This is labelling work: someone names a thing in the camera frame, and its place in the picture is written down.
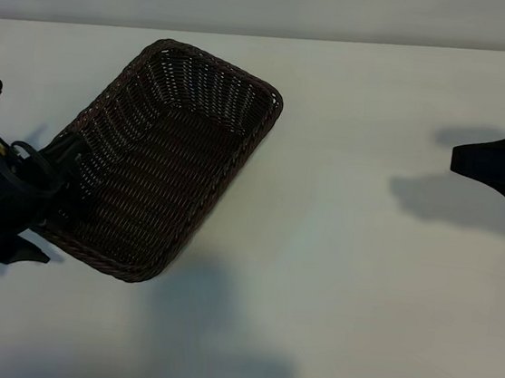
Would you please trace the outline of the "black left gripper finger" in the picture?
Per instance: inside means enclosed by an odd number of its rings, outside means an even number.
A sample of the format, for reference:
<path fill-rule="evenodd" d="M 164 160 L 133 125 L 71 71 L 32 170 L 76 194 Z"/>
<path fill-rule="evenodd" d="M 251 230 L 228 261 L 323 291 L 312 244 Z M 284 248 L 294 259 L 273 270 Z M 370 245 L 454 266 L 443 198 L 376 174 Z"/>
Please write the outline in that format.
<path fill-rule="evenodd" d="M 88 148 L 79 133 L 67 132 L 39 150 L 37 164 L 41 177 L 34 186 L 34 194 L 44 197 L 56 194 L 78 171 Z"/>
<path fill-rule="evenodd" d="M 0 264 L 11 265 L 17 262 L 46 264 L 50 258 L 34 243 L 18 235 L 0 238 Z"/>

